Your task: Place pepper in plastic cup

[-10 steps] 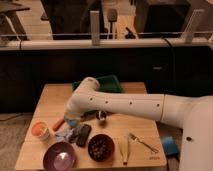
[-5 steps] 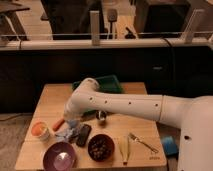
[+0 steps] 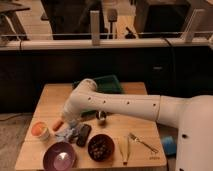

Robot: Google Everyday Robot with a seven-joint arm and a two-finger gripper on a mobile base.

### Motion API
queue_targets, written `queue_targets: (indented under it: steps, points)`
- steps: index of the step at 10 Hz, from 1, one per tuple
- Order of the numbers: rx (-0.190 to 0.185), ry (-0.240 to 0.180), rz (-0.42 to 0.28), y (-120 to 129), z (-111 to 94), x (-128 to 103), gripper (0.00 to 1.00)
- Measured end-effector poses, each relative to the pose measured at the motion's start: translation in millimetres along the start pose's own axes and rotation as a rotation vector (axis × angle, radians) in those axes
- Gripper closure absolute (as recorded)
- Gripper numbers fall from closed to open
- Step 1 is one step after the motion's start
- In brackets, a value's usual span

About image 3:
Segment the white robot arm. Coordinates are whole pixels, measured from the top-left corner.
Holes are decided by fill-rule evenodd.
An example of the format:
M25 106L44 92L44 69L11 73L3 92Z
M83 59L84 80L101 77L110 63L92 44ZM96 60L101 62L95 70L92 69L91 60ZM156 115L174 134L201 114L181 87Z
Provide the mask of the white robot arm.
M97 92L93 79L83 79L66 100L62 118L69 122L84 110L124 114L177 128L175 171L213 171L213 95L105 94Z

